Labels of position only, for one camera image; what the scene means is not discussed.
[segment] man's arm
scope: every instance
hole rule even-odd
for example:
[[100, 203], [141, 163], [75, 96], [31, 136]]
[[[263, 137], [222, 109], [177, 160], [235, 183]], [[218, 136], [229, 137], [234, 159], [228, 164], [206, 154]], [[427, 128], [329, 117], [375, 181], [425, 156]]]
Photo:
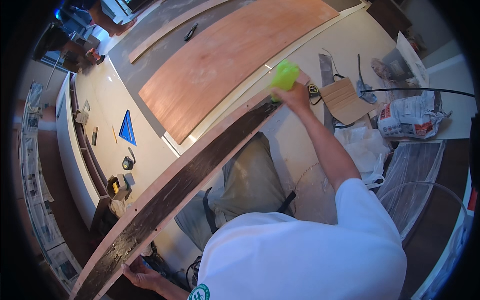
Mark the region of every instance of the man's arm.
[[150, 289], [167, 300], [186, 300], [190, 295], [189, 292], [163, 278], [158, 272], [145, 267], [140, 256], [133, 261], [130, 267], [126, 264], [122, 264], [121, 267], [123, 274], [133, 285]]
[[324, 127], [310, 109], [307, 88], [297, 82], [284, 91], [272, 88], [272, 92], [300, 118], [313, 142], [318, 161], [335, 192], [349, 178], [359, 178], [360, 173], [350, 155], [339, 141]]

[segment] newspaper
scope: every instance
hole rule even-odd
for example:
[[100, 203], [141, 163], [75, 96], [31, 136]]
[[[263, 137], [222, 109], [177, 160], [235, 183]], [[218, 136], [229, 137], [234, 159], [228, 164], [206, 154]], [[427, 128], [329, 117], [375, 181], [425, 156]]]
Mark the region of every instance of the newspaper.
[[443, 111], [440, 93], [424, 91], [420, 96], [385, 104], [378, 118], [378, 130], [383, 137], [426, 139], [436, 135], [441, 121], [451, 114]]
[[53, 198], [42, 175], [38, 156], [38, 120], [43, 85], [32, 83], [27, 96], [20, 138], [20, 169], [25, 203], [37, 240], [53, 273], [70, 293], [82, 267], [68, 248], [50, 207]]

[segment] khaki pants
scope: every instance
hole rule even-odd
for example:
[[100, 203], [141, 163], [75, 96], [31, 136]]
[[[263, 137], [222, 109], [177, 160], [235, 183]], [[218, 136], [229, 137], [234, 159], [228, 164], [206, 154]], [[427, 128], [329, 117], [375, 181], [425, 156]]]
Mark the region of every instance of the khaki pants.
[[[285, 200], [270, 156], [270, 144], [262, 132], [258, 132], [240, 149], [223, 166], [222, 171], [223, 191], [217, 195], [214, 192], [208, 195], [208, 205], [215, 213], [217, 228], [242, 214], [275, 212]], [[212, 237], [202, 203], [203, 197], [204, 192], [199, 192], [175, 217], [180, 229], [201, 251]], [[285, 214], [293, 216], [290, 208]]]

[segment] green sponge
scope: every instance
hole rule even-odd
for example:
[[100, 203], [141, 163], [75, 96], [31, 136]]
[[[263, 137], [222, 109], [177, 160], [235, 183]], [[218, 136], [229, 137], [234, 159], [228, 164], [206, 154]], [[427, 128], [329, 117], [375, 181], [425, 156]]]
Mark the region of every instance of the green sponge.
[[[276, 68], [275, 77], [273, 77], [270, 88], [279, 87], [282, 90], [288, 91], [292, 88], [293, 83], [300, 75], [300, 69], [298, 66], [288, 60], [282, 60]], [[280, 99], [275, 98], [272, 95], [272, 101], [278, 102]]]

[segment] white plastic bag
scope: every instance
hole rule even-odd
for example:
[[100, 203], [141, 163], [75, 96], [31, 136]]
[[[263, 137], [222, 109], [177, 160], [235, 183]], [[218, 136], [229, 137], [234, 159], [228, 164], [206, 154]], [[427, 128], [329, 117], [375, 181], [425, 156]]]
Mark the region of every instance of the white plastic bag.
[[377, 129], [369, 129], [365, 122], [358, 122], [348, 128], [336, 128], [335, 137], [352, 158], [367, 188], [381, 186], [383, 182], [374, 182], [378, 179], [385, 180], [382, 176], [384, 161], [390, 148], [380, 132]]

